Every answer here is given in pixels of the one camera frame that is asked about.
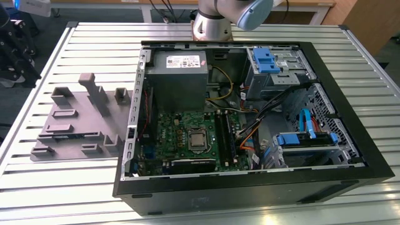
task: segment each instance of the aluminum extrusion table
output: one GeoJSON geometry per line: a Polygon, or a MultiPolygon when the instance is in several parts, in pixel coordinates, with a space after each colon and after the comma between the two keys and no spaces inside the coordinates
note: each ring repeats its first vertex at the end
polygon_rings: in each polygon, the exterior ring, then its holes
{"type": "MultiPolygon", "coordinates": [[[[375,143],[400,175],[400,89],[349,31],[337,26],[232,27],[235,40],[309,41],[375,143]]],[[[75,224],[128,220],[173,224],[392,224],[400,222],[400,177],[308,205],[141,218],[111,196],[116,158],[33,163],[29,152],[51,111],[51,92],[83,91],[80,73],[105,90],[132,90],[140,41],[191,40],[189,24],[80,23],[67,28],[0,148],[0,224],[75,224]]]]}

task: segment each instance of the cpu socket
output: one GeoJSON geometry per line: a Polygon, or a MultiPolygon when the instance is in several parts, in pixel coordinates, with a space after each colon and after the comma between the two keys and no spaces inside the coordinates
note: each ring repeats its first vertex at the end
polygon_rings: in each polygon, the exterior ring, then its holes
{"type": "Polygon", "coordinates": [[[201,154],[204,151],[207,151],[208,148],[207,130],[203,128],[191,128],[188,129],[188,134],[189,150],[195,154],[201,154]]]}

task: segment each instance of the ram slot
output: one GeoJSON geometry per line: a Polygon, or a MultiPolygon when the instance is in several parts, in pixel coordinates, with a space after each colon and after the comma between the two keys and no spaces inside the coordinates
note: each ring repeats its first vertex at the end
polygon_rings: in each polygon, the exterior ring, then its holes
{"type": "Polygon", "coordinates": [[[220,165],[229,166],[233,164],[236,150],[228,114],[215,114],[215,127],[219,142],[220,165]]]}

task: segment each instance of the motherboard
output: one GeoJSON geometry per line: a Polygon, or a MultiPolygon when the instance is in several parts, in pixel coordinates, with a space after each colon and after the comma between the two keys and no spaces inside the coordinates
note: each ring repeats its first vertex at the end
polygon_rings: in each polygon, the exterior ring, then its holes
{"type": "Polygon", "coordinates": [[[239,152],[232,143],[237,130],[240,119],[236,112],[229,115],[216,112],[160,113],[157,143],[143,147],[145,174],[165,175],[181,173],[181,170],[204,173],[200,168],[209,170],[211,167],[216,172],[247,170],[245,152],[239,152]]]}

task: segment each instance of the power supply label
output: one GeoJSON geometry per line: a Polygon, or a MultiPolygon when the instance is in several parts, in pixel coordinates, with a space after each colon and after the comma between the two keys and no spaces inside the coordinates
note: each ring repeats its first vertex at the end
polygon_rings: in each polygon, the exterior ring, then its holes
{"type": "Polygon", "coordinates": [[[167,57],[167,68],[200,68],[200,56],[171,55],[167,57]]]}

